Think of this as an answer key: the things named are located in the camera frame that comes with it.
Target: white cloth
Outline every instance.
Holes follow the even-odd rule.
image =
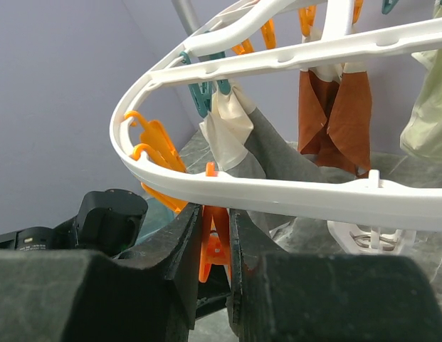
[[[436,2],[434,18],[442,17]],[[427,70],[411,119],[400,137],[401,149],[414,157],[442,163],[442,49],[413,53]]]
[[[256,109],[240,85],[228,81],[231,92],[224,95],[217,90],[211,99],[211,112],[199,124],[221,170],[237,166],[248,154],[244,143],[254,129],[248,115]]]

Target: metal pole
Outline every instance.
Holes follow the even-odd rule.
[[[172,3],[178,13],[179,20],[183,24],[184,30],[190,36],[200,28],[199,19],[191,0],[172,0]]]

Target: white clothespin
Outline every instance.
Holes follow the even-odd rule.
[[[393,182],[382,182],[379,171],[369,171],[367,183],[353,181],[348,183],[351,186],[357,185],[370,188],[401,187]],[[394,233],[382,233],[380,227],[371,227],[369,231],[360,229],[356,224],[343,222],[327,222],[328,230],[342,249],[350,254],[406,254],[415,242],[415,230],[397,229]]]

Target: black camera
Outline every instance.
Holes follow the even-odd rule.
[[[57,227],[30,227],[0,235],[0,249],[95,249],[113,257],[134,245],[148,210],[133,192],[87,193],[78,214]]]

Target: brown cloth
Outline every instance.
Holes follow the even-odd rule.
[[[362,63],[301,70],[298,151],[315,155],[313,161],[319,166],[367,177],[371,111],[371,90]]]

